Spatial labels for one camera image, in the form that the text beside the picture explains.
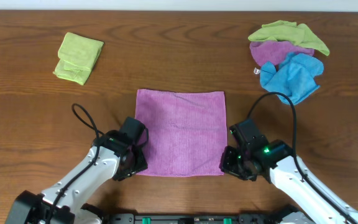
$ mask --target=wood grain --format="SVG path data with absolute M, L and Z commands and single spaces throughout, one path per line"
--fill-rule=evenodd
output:
M 74 102 L 107 131 L 134 116 L 139 88 L 219 90 L 227 125 L 243 120 L 265 93 L 247 36 L 279 19 L 306 23 L 331 50 L 316 53 L 321 88 L 296 106 L 298 154 L 358 209 L 358 13 L 0 11 L 0 223 L 23 190 L 40 192 L 85 156 L 94 136 L 72 115 Z M 105 43 L 85 86 L 52 74 L 67 32 Z M 290 142 L 291 114 L 275 97 L 254 118 L 269 139 Z M 89 202 L 107 212 L 237 213 L 291 200 L 264 179 L 224 175 L 107 181 Z

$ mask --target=purple cloth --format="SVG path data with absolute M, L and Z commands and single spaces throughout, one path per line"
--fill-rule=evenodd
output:
M 219 163 L 227 146 L 227 127 L 222 91 L 138 90 L 135 119 L 149 129 L 143 149 L 149 168 L 140 175 L 223 175 Z
M 295 52 L 296 54 L 304 53 L 313 56 L 314 49 L 306 49 L 303 47 L 294 46 L 289 41 L 272 41 L 265 42 L 251 42 L 249 45 L 251 54 L 255 62 L 262 66 L 266 62 L 271 62 L 278 65 L 285 60 L 287 53 Z

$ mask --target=crumpled blue towel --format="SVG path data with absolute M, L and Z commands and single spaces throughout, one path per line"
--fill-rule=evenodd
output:
M 271 62 L 262 66 L 260 85 L 269 92 L 286 94 L 297 105 L 320 87 L 314 77 L 321 75 L 323 71 L 324 65 L 317 58 L 292 52 L 287 54 L 277 72 Z M 284 97 L 278 97 L 283 103 L 289 104 Z

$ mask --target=black cable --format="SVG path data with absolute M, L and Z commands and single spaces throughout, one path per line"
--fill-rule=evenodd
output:
M 341 214 L 346 221 L 349 221 L 350 223 L 353 223 L 353 224 L 357 224 L 357 222 L 349 215 L 347 214 L 346 212 L 343 212 L 341 210 L 341 208 L 339 208 L 336 203 L 334 203 L 331 199 L 328 198 L 327 195 L 325 195 L 319 188 L 317 188 L 314 183 L 312 183 L 312 181 L 310 181 L 310 179 L 308 178 L 308 175 L 303 173 L 301 167 L 299 166 L 299 163 L 298 163 L 298 159 L 296 159 L 297 155 L 296 155 L 296 111 L 295 111 L 295 107 L 291 101 L 291 99 L 289 99 L 289 97 L 287 97 L 287 95 L 283 94 L 283 93 L 279 93 L 279 92 L 270 92 L 270 93 L 266 93 L 266 94 L 263 94 L 261 97 L 259 97 L 259 99 L 257 101 L 255 101 L 255 103 L 252 105 L 251 109 L 249 110 L 248 112 L 248 115 L 247 115 L 247 119 L 250 118 L 251 116 L 251 113 L 252 111 L 254 110 L 254 108 L 256 107 L 256 105 L 259 103 L 259 101 L 263 98 L 265 98 L 266 96 L 269 96 L 269 95 L 279 95 L 279 96 L 282 96 L 284 97 L 290 104 L 291 106 L 291 110 L 292 110 L 292 116 L 293 116 L 293 130 L 292 130 L 292 149 L 293 149 L 293 154 L 292 154 L 292 157 L 293 157 L 293 161 L 296 165 L 296 168 L 298 169 L 298 172 L 299 174 L 301 175 L 302 177 L 302 181 L 306 181 L 306 183 L 308 183 L 310 185 L 310 187 L 315 191 L 317 192 L 317 194 L 319 194 L 328 204 L 330 204 L 330 206 L 332 206 L 335 210 L 338 211 L 339 214 Z
M 78 116 L 78 114 L 75 111 L 75 106 L 79 107 L 82 111 L 84 111 L 84 113 L 86 114 L 86 116 L 89 118 L 89 120 L 91 121 L 91 125 L 89 125 L 86 121 L 84 121 L 82 118 L 80 118 L 80 116 Z M 85 173 L 85 171 L 87 171 L 91 166 L 93 166 L 93 164 L 95 164 L 96 160 L 98 159 L 99 156 L 99 149 L 100 149 L 100 136 L 99 133 L 104 135 L 103 132 L 99 131 L 96 127 L 96 124 L 94 123 L 91 115 L 85 110 L 85 108 L 83 108 L 81 105 L 74 103 L 71 106 L 71 110 L 73 111 L 73 113 L 75 114 L 75 116 L 85 125 L 87 125 L 89 128 L 93 129 L 95 131 L 96 134 L 96 153 L 92 159 L 92 161 L 83 169 L 81 170 L 77 175 L 75 175 L 63 188 L 61 188 L 59 190 L 59 194 L 56 196 L 55 201 L 53 202 L 52 206 L 50 207 L 49 213 L 48 213 L 48 217 L 47 217 L 47 221 L 46 224 L 50 224 L 50 220 L 52 219 L 52 215 L 53 215 L 53 211 L 56 209 L 57 203 L 59 202 L 60 198 L 64 195 L 64 193 L 66 192 L 66 190 L 69 188 L 69 186 L 74 183 L 74 181 L 76 179 L 78 179 L 82 174 Z

